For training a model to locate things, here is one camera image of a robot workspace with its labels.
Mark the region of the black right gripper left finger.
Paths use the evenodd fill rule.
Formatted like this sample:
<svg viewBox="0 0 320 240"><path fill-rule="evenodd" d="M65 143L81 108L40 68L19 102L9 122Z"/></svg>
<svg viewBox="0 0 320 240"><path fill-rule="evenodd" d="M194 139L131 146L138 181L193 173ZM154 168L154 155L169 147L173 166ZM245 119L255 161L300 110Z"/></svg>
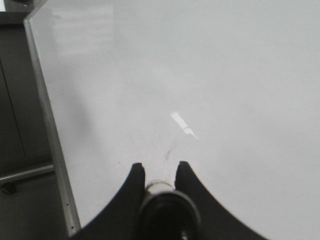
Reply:
<svg viewBox="0 0 320 240"><path fill-rule="evenodd" d="M71 240L131 240L145 192L145 169L134 163L110 203Z"/></svg>

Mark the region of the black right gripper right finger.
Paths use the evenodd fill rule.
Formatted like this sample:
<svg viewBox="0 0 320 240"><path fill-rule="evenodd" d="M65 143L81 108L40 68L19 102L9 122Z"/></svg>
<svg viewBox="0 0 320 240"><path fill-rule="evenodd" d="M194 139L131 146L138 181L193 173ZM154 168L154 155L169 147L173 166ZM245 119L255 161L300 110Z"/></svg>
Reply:
<svg viewBox="0 0 320 240"><path fill-rule="evenodd" d="M179 163L174 185L195 204L203 240L265 239L226 210L201 183L188 162Z"/></svg>

